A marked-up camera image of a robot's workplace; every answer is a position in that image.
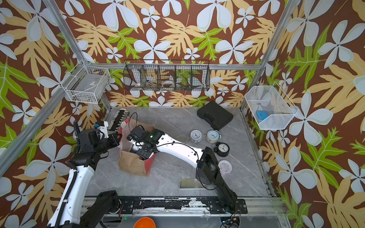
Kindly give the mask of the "red burlap canvas bag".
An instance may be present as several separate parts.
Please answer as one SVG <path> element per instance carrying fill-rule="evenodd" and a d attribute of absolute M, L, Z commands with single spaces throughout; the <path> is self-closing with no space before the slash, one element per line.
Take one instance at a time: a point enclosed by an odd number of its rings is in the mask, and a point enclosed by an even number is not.
<path fill-rule="evenodd" d="M 138 125 L 143 126 L 144 129 L 149 132 L 155 129 L 153 125 L 141 123 L 136 120 L 130 120 L 128 118 L 119 130 L 119 133 L 122 134 L 122 139 L 120 141 L 118 165 L 120 170 L 131 175 L 148 176 L 154 162 L 155 155 L 152 155 L 152 157 L 147 160 L 142 160 L 140 156 L 131 152 L 132 143 L 127 140 L 127 136 L 131 133 L 131 130 Z"/>

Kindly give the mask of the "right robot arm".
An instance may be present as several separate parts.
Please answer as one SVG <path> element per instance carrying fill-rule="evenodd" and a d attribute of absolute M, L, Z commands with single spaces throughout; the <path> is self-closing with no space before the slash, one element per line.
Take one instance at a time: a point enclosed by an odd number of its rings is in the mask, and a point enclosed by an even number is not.
<path fill-rule="evenodd" d="M 144 160 L 162 152 L 189 163 L 196 169 L 195 177 L 202 187 L 216 192 L 222 210 L 231 214 L 235 213 L 237 195 L 224 181 L 219 162 L 211 148 L 195 148 L 172 138 L 161 130 L 154 129 L 149 132 L 141 125 L 136 126 L 126 139 L 132 144 L 132 152 Z"/>

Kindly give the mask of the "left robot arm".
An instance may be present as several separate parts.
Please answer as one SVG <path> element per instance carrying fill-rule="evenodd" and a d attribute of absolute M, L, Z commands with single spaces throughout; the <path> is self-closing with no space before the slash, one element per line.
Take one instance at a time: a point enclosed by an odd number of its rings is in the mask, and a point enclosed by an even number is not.
<path fill-rule="evenodd" d="M 70 168 L 66 189 L 47 224 L 49 228 L 94 228 L 106 213 L 120 210 L 117 192 L 106 191 L 98 194 L 93 205 L 81 213 L 87 187 L 102 154 L 117 147 L 121 135 L 109 133 L 107 121 L 96 122 L 93 128 L 83 131 L 74 122 L 74 130 L 77 146 L 73 157 L 66 162 Z"/>

